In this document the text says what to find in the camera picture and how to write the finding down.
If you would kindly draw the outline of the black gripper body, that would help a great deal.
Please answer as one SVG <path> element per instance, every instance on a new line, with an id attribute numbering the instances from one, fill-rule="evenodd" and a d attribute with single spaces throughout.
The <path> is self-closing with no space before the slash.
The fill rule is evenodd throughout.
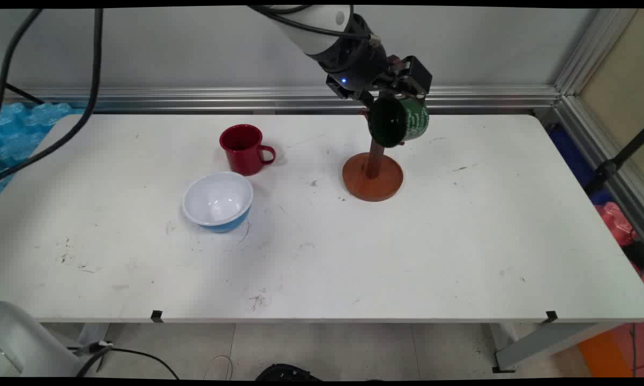
<path id="1" fill-rule="evenodd" d="M 406 80 L 411 68 L 410 57 L 400 58 L 396 55 L 387 57 L 387 67 L 376 78 L 376 90 L 379 98 L 394 97 L 397 99 L 414 98 L 415 91 Z"/>

